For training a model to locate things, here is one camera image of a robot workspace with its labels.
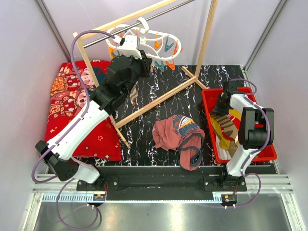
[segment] red patterned fabric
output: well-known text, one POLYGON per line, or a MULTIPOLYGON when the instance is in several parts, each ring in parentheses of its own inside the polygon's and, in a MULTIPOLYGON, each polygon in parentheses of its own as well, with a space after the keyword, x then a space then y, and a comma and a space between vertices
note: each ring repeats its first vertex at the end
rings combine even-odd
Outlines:
MULTIPOLYGON (((108 61, 91 61, 100 82, 110 64, 108 61)), ((77 61, 78 72, 87 86, 89 94, 95 90, 92 76, 84 61, 77 61)), ((57 135, 86 104, 85 90, 82 88, 71 63, 63 63, 51 87, 50 108, 45 141, 57 135)), ((99 157, 106 160, 122 159, 119 137, 110 119, 104 120, 80 143, 73 156, 99 157)))

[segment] teal clothespin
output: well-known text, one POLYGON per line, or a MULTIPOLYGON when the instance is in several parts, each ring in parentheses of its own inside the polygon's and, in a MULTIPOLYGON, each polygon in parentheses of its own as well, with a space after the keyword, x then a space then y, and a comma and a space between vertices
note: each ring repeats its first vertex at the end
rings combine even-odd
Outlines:
POLYGON ((119 52, 119 51, 117 51, 117 55, 114 54, 113 52, 111 52, 111 54, 112 54, 115 58, 118 57, 118 56, 120 56, 120 52, 119 52))
POLYGON ((173 42, 171 45, 168 45, 168 38, 169 38, 169 35, 166 38, 165 52, 167 52, 174 44, 174 42, 173 42))
POLYGON ((159 68, 159 70, 161 70, 162 72, 165 71, 165 65, 163 61, 162 61, 162 64, 159 64, 157 61, 155 61, 154 63, 159 68))

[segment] reflective floor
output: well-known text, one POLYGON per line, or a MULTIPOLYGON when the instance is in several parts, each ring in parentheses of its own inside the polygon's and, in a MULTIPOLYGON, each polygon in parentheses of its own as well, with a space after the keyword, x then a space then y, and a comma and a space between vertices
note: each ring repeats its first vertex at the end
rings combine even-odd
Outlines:
MULTIPOLYGON (((250 200, 239 195, 238 204, 250 200)), ((80 203, 61 203, 62 217, 80 203)), ((99 207, 102 222, 92 231, 290 231, 286 212, 278 195, 260 195, 250 206, 237 209, 209 208, 202 204, 112 204, 99 207)), ((83 208, 65 221, 76 227, 89 225, 95 217, 83 208)), ((55 203, 42 203, 36 231, 68 231, 59 222, 55 203)))

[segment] red plastic bin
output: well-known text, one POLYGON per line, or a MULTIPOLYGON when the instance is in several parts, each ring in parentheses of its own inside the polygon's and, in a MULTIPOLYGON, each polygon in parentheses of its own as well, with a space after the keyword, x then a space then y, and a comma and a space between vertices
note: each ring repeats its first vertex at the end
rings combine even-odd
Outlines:
MULTIPOLYGON (((238 88, 238 91, 243 93, 250 93, 252 90, 250 88, 238 88)), ((216 102, 218 100, 218 96, 223 92, 223 89, 205 89, 202 91, 203 104, 205 108, 206 119, 208 122, 208 129, 210 131, 210 137, 212 141, 212 146, 215 153, 216 162, 220 164, 226 164, 229 160, 220 159, 216 147, 216 135, 213 131, 213 127, 210 120, 210 112, 214 109, 216 102)), ((254 95, 248 95, 248 98, 254 102, 257 102, 254 95)), ((262 162, 269 160, 276 160, 277 154, 273 145, 266 147, 263 151, 261 151, 257 157, 255 157, 253 162, 262 162)))

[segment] wooden beam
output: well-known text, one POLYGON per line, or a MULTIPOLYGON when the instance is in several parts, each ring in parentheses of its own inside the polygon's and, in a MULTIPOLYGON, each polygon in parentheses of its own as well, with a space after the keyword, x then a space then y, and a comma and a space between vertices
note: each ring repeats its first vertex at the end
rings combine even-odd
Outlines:
POLYGON ((145 105, 143 108, 139 109, 138 111, 134 112, 133 114, 130 114, 126 118, 122 119, 121 121, 117 122, 116 126, 118 128, 124 126, 125 124, 129 123, 130 121, 134 120, 135 118, 139 117, 143 113, 149 111, 150 109, 156 107, 163 101, 167 100, 171 96, 175 95, 176 93, 180 92, 181 90, 187 88, 189 85, 195 83, 196 77, 193 77, 191 79, 186 80, 184 83, 178 85, 176 88, 170 90, 166 94, 162 95, 161 97, 157 98, 156 100, 150 102, 149 104, 145 105))
MULTIPOLYGON (((110 29, 112 27, 115 27, 115 26, 117 26, 119 24, 125 23, 125 22, 127 22, 129 20, 132 20, 134 18, 140 17, 140 16, 142 16, 142 15, 144 15, 146 13, 154 11, 154 10, 156 10, 158 8, 166 6, 166 5, 168 5, 170 3, 173 3, 175 1, 177 1, 177 0, 163 0, 163 1, 160 1, 158 3, 155 3, 155 4, 151 5, 151 6, 148 6, 146 8, 141 9, 141 10, 138 10, 138 11, 136 11, 134 13, 126 15, 126 16, 124 16, 122 18, 119 18, 119 19, 116 19, 116 20, 114 20, 112 22, 109 22, 109 23, 107 23, 105 25, 102 25, 102 26, 99 26, 97 28, 94 28, 93 30, 105 30, 106 31, 106 30, 108 30, 108 29, 110 29)), ((92 37, 94 35, 96 35, 96 33, 86 34, 86 35, 81 36, 81 39, 84 40, 84 39, 90 38, 90 37, 92 37)))
MULTIPOLYGON (((194 77, 195 77, 195 76, 194 76, 189 70, 187 70, 187 68, 184 67, 184 66, 182 66, 182 71, 184 71, 185 74, 188 75, 190 78, 194 78, 194 77)), ((199 87, 201 87, 202 89, 208 89, 208 87, 206 87, 206 86, 205 86, 200 80, 198 80, 197 78, 196 78, 196 82, 195 82, 195 83, 198 84, 199 87)))
POLYGON ((111 115, 109 116, 111 123, 113 124, 113 126, 115 127, 115 130, 117 131, 117 133, 119 134, 119 136, 121 137, 121 139, 124 141, 125 145, 129 148, 129 143, 126 141, 126 139, 124 138, 124 136, 122 135, 122 133, 120 132, 120 130, 117 128, 116 126, 116 121, 114 119, 114 117, 111 115))
MULTIPOLYGON (((74 37, 76 37, 77 35, 78 35, 77 32, 73 33, 73 36, 74 36, 74 37)), ((93 78, 93 80, 94 80, 95 86, 98 87, 98 86, 99 86, 99 82, 98 82, 98 80, 97 80, 97 77, 96 77, 96 75, 95 75, 95 73, 94 73, 93 67, 92 67, 92 65, 91 65, 91 63, 90 63, 90 60, 89 60, 89 58, 88 58, 88 55, 87 55, 87 53, 86 53, 85 48, 83 47, 83 44, 82 44, 82 41, 81 41, 80 38, 77 40, 77 46, 78 46, 78 48, 79 48, 79 50, 80 50, 80 53, 81 53, 81 56, 82 56, 83 60, 84 60, 85 63, 86 63, 86 66, 87 66, 87 68, 88 68, 88 70, 89 70, 89 72, 90 72, 90 74, 91 74, 91 76, 92 76, 92 78, 93 78)))
POLYGON ((217 2, 218 2, 218 0, 212 0, 211 1, 211 6, 210 6, 210 10, 208 12, 208 17, 207 17, 207 21, 206 21, 205 30, 204 30, 201 50, 200 50, 200 54, 199 54, 198 64, 197 64, 196 72, 194 74, 196 77, 199 77, 199 74, 200 74, 200 69, 201 69, 203 58, 204 58, 204 55, 205 55, 208 38, 210 37, 210 32, 211 32, 211 27, 212 27, 212 24, 213 24, 215 10, 216 10, 216 7, 217 7, 217 2))

